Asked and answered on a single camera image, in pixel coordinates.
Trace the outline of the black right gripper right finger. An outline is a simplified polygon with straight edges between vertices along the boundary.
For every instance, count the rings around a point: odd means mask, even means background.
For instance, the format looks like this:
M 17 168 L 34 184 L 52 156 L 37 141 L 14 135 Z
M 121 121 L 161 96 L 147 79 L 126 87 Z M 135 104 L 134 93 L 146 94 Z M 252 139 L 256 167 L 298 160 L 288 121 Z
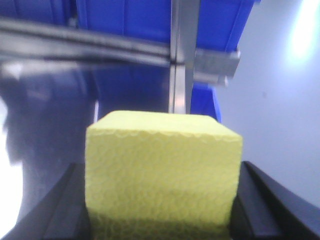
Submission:
M 233 240 L 318 240 L 320 209 L 244 161 L 229 231 Z

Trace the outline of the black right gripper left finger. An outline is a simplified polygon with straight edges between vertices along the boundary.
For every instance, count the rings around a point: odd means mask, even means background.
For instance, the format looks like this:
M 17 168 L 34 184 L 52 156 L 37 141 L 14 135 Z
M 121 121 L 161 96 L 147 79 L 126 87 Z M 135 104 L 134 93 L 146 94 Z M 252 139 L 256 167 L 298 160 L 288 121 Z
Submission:
M 47 195 L 4 240 L 90 240 L 85 204 L 85 165 L 72 163 Z

